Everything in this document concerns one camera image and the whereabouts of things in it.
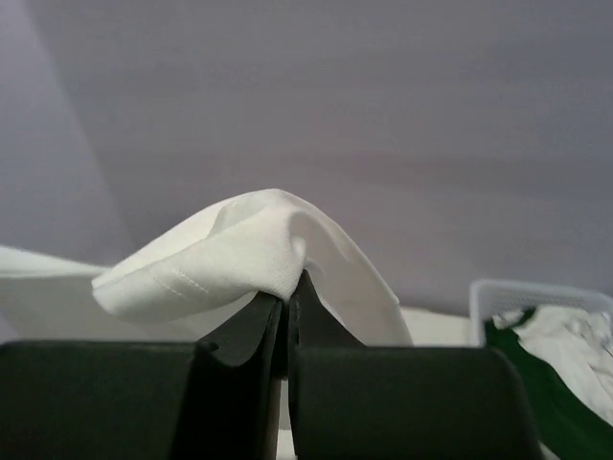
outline green cloth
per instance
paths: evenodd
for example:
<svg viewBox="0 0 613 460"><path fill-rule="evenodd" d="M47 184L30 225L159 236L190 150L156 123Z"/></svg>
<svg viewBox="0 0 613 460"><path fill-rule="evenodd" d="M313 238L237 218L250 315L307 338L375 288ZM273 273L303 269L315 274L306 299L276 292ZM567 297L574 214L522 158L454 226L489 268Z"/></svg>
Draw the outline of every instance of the green cloth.
<svg viewBox="0 0 613 460"><path fill-rule="evenodd" d="M487 347L506 355L521 376L539 439L560 460L613 460L613 426L583 404L552 366L520 345L512 328L535 314L536 309L525 310L518 322L505 329L486 322Z"/></svg>

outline laundry basket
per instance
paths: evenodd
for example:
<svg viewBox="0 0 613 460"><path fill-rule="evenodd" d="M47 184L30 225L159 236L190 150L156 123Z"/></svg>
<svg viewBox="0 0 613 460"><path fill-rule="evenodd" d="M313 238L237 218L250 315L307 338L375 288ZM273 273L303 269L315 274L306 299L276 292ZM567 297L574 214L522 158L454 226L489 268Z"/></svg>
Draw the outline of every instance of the laundry basket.
<svg viewBox="0 0 613 460"><path fill-rule="evenodd" d="M493 315L543 304L590 312L609 311L613 315L613 299L599 292L518 281L477 280L470 285L470 344L484 345L483 322Z"/></svg>

